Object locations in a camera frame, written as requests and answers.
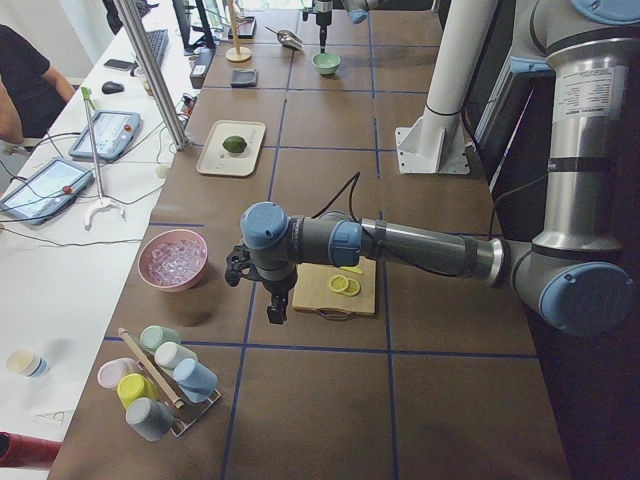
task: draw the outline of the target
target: metal scoop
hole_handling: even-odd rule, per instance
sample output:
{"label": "metal scoop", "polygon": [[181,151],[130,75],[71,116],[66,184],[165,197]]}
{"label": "metal scoop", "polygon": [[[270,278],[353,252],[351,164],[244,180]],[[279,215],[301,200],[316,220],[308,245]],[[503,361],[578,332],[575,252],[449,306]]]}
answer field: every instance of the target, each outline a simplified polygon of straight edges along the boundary
{"label": "metal scoop", "polygon": [[282,46],[292,48],[293,50],[302,50],[304,43],[295,33],[289,30],[276,30],[275,28],[271,28],[267,25],[265,25],[264,28],[275,33],[278,38],[278,42],[280,42]]}

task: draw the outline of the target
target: green bowl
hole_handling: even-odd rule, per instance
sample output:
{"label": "green bowl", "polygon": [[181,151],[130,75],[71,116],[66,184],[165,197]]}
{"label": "green bowl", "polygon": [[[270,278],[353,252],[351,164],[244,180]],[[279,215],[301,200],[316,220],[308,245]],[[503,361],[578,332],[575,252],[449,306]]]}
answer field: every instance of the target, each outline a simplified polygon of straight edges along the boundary
{"label": "green bowl", "polygon": [[333,75],[340,66],[340,57],[335,53],[318,53],[313,56],[311,63],[320,75]]}

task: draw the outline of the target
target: blue joint cap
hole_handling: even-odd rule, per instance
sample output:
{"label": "blue joint cap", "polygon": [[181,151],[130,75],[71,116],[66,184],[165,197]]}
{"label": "blue joint cap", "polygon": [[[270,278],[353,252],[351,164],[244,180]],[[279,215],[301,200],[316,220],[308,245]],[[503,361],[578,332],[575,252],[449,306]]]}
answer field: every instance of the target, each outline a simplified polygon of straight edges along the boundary
{"label": "blue joint cap", "polygon": [[365,12],[364,10],[362,10],[360,8],[358,8],[356,10],[351,10],[349,12],[349,20],[351,20],[351,23],[353,23],[354,25],[362,23],[366,19],[367,19],[367,12]]}
{"label": "blue joint cap", "polygon": [[260,202],[242,214],[242,240],[252,250],[262,250],[277,244],[287,232],[289,217],[280,205]]}
{"label": "blue joint cap", "polygon": [[511,66],[511,72],[517,74],[520,73],[547,73],[552,69],[544,58],[522,58],[522,57],[510,57],[509,64]]}
{"label": "blue joint cap", "polygon": [[540,295],[540,315],[570,335],[603,333],[624,321],[636,301],[635,285],[622,268],[605,262],[571,267]]}
{"label": "blue joint cap", "polygon": [[638,0],[571,0],[582,15],[605,25],[631,25],[640,22]]}
{"label": "blue joint cap", "polygon": [[362,227],[342,220],[333,227],[329,237],[329,261],[336,267],[353,267],[360,261]]}

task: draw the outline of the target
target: white tray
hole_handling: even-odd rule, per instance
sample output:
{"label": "white tray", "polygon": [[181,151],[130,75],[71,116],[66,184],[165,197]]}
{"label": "white tray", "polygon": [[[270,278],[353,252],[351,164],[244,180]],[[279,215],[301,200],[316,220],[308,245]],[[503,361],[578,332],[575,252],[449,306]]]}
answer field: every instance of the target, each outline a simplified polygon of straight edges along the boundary
{"label": "white tray", "polygon": [[[246,177],[256,168],[266,126],[260,122],[218,120],[209,131],[196,170],[203,175]],[[239,135],[247,142],[242,153],[230,153],[222,147],[227,137]]]}

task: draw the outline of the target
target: red object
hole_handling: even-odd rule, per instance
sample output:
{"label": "red object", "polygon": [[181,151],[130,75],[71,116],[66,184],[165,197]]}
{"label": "red object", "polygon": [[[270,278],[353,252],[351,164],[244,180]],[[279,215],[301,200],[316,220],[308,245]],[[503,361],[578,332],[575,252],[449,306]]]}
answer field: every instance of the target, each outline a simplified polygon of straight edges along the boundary
{"label": "red object", "polygon": [[0,432],[0,467],[48,470],[61,446],[53,440]]}

